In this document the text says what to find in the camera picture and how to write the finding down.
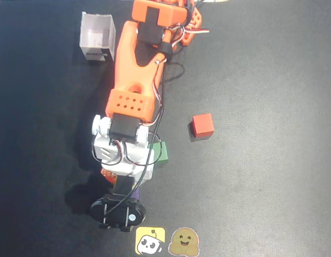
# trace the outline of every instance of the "hugging face sticker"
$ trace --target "hugging face sticker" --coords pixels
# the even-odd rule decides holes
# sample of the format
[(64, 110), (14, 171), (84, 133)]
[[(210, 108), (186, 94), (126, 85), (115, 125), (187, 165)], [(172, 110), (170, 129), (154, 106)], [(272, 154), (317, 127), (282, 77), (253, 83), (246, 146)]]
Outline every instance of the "hugging face sticker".
[(191, 228), (177, 229), (172, 235), (168, 251), (175, 256), (198, 256), (199, 247), (197, 233)]

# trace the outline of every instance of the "cartoon face sticker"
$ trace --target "cartoon face sticker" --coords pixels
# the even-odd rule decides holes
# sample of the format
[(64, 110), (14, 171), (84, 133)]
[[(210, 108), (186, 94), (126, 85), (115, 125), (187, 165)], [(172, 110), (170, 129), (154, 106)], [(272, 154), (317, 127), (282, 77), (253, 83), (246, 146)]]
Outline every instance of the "cartoon face sticker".
[(138, 252), (141, 254), (155, 254), (161, 251), (160, 240), (150, 236), (143, 236), (138, 244)]
[(139, 227), (136, 230), (136, 254), (155, 254), (161, 252), (165, 242), (164, 228)]
[(177, 229), (171, 238), (169, 253), (176, 256), (196, 257), (199, 255), (198, 235), (191, 228)]

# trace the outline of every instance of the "black table surface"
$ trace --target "black table surface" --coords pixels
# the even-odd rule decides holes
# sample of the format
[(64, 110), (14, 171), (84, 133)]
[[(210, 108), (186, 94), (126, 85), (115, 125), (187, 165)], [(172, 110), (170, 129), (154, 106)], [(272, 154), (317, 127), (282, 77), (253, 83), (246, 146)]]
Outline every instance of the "black table surface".
[[(137, 256), (85, 215), (106, 183), (90, 126), (113, 66), (78, 46), (81, 11), (131, 2), (0, 1), (0, 256)], [(331, 0), (231, 0), (168, 66), (169, 161), (141, 188), (144, 226), (188, 226), (200, 256), (331, 256)], [(190, 136), (211, 113), (215, 133)], [(161, 256), (170, 256), (166, 251)]]

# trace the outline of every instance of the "purple object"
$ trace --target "purple object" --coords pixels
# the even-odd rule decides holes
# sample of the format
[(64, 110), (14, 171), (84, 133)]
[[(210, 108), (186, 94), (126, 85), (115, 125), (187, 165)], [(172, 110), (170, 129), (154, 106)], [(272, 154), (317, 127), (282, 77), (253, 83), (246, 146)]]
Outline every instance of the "purple object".
[(131, 198), (135, 198), (140, 200), (140, 188), (138, 187), (137, 190), (131, 195)]

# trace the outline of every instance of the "red cube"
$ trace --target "red cube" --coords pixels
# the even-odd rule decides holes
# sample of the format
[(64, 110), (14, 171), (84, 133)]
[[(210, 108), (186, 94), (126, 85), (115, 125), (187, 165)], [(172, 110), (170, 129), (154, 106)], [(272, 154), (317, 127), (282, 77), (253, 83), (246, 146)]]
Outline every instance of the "red cube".
[(211, 136), (214, 132), (212, 115), (202, 114), (194, 116), (193, 127), (196, 138)]

